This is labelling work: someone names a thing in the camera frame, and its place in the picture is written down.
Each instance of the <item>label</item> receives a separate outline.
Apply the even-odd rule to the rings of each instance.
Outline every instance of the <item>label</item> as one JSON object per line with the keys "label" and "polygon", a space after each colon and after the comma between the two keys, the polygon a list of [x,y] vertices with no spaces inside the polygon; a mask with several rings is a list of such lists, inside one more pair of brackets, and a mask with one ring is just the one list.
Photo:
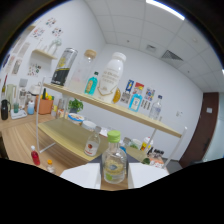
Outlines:
{"label": "label", "polygon": [[140,103],[140,99],[135,97],[132,102],[131,109],[137,110],[139,103]]}
{"label": "label", "polygon": [[96,142],[88,141],[88,142],[86,143],[86,147],[85,147],[85,149],[84,149],[84,152],[85,152],[85,154],[88,155],[88,156],[95,156],[98,147],[99,147],[99,144],[97,144]]}

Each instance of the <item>glass jar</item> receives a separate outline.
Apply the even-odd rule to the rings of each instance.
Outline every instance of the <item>glass jar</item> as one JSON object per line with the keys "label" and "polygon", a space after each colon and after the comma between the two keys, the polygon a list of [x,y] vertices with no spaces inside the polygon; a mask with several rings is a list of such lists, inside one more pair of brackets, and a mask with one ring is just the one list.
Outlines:
{"label": "glass jar", "polygon": [[127,156],[119,146],[120,131],[109,131],[107,136],[109,147],[102,154],[104,180],[111,184],[118,184],[125,178]]}

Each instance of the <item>cup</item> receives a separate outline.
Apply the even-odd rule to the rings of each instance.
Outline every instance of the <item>cup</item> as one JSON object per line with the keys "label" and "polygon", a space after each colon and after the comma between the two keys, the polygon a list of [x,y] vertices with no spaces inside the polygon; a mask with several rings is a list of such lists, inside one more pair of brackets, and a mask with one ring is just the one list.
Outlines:
{"label": "cup", "polygon": [[14,113],[18,113],[19,112],[19,104],[18,103],[14,103]]}

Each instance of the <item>potted plant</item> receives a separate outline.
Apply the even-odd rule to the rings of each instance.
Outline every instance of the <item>potted plant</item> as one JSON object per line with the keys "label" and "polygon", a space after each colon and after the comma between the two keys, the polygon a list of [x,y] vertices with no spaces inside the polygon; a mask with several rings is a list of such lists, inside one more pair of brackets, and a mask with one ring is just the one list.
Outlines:
{"label": "potted plant", "polygon": [[70,109],[70,113],[77,113],[83,110],[83,103],[81,100],[74,98],[74,100],[70,100],[68,104],[68,109]]}

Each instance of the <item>box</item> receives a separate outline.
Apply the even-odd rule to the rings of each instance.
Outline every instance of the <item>box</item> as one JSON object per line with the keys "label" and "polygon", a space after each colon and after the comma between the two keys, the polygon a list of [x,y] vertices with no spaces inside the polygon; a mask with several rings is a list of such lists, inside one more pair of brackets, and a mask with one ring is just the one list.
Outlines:
{"label": "box", "polygon": [[[35,101],[35,111],[37,111],[38,96]],[[53,100],[40,99],[39,114],[50,114],[52,110]]]}

